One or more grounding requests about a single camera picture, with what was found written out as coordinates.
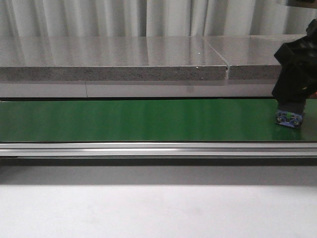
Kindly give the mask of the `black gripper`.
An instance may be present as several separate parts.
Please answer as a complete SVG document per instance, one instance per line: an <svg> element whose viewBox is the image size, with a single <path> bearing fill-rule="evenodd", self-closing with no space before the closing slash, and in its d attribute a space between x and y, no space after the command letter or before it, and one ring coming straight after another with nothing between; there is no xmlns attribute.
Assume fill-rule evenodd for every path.
<svg viewBox="0 0 317 238"><path fill-rule="evenodd" d="M317 20L312 20L306 36L284 43L274 54L281 72L272 91L281 104L302 103L317 91Z"/></svg>

